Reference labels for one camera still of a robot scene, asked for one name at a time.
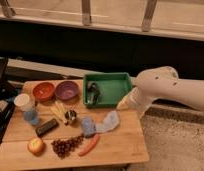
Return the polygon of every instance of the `carrot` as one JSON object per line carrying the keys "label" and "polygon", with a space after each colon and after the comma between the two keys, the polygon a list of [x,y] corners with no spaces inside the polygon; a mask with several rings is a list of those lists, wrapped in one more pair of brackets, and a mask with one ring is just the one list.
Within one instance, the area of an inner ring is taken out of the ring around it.
{"label": "carrot", "polygon": [[89,153],[98,143],[99,141],[99,134],[95,134],[93,136],[93,138],[91,139],[90,143],[82,150],[78,153],[79,156],[84,156],[85,154]]}

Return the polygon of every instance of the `metal post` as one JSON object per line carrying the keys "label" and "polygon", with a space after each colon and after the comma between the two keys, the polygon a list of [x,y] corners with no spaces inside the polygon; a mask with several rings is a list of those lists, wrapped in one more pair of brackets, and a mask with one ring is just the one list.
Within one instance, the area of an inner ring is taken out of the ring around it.
{"label": "metal post", "polygon": [[82,0],[82,23],[85,26],[91,24],[90,0]]}
{"label": "metal post", "polygon": [[8,0],[0,0],[0,4],[2,6],[2,11],[5,17],[11,18],[14,15],[16,15],[16,12],[14,11],[14,9],[10,7]]}
{"label": "metal post", "polygon": [[150,26],[153,19],[156,4],[157,0],[147,0],[147,7],[141,26],[142,31],[150,31]]}

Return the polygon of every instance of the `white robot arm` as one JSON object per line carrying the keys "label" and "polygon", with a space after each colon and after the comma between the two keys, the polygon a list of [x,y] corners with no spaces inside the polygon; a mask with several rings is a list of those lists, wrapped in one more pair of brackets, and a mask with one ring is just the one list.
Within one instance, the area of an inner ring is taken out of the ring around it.
{"label": "white robot arm", "polygon": [[133,108],[140,117],[157,99],[176,101],[204,111],[204,81],[179,79],[172,67],[142,71],[136,77],[136,87],[117,105],[117,109]]}

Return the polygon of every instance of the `blue object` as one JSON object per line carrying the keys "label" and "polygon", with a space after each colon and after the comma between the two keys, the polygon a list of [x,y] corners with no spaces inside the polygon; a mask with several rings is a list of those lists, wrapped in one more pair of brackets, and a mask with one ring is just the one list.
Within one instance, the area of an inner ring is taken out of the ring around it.
{"label": "blue object", "polygon": [[35,108],[23,112],[23,117],[24,120],[30,123],[31,125],[37,125],[39,123],[38,113]]}
{"label": "blue object", "polygon": [[90,138],[96,133],[95,124],[89,116],[82,119],[82,130],[85,138]]}

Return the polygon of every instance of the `blue sponge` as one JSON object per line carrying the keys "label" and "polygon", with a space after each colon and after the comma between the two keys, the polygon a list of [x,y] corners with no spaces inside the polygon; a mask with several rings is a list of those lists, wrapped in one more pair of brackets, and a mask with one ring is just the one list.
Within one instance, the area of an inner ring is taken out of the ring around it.
{"label": "blue sponge", "polygon": [[90,138],[96,133],[95,124],[89,116],[82,119],[82,130],[85,138]]}

